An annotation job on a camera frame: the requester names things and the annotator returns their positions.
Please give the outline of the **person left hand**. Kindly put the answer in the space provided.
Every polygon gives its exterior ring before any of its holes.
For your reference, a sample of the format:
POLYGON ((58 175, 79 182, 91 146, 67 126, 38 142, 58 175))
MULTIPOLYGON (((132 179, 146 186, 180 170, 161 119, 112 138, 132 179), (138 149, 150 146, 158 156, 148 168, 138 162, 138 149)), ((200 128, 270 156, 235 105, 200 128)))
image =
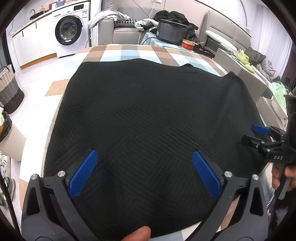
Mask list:
POLYGON ((142 226, 133 233, 127 235, 122 241, 148 241, 151 237, 151 229, 148 226, 142 226))

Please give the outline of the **person right hand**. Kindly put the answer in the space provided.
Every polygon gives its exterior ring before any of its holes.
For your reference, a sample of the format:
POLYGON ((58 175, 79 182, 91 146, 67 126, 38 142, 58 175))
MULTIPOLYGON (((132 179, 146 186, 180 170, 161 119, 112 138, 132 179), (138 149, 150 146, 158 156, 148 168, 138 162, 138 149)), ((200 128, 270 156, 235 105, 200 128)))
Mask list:
MULTIPOLYGON (((296 187, 296 166, 291 165, 285 168, 285 176, 287 178, 291 178, 290 185, 288 187, 288 191, 295 189, 296 187)), ((273 164, 272 168, 272 187, 276 190, 280 186, 280 172, 277 168, 276 164, 273 164)))

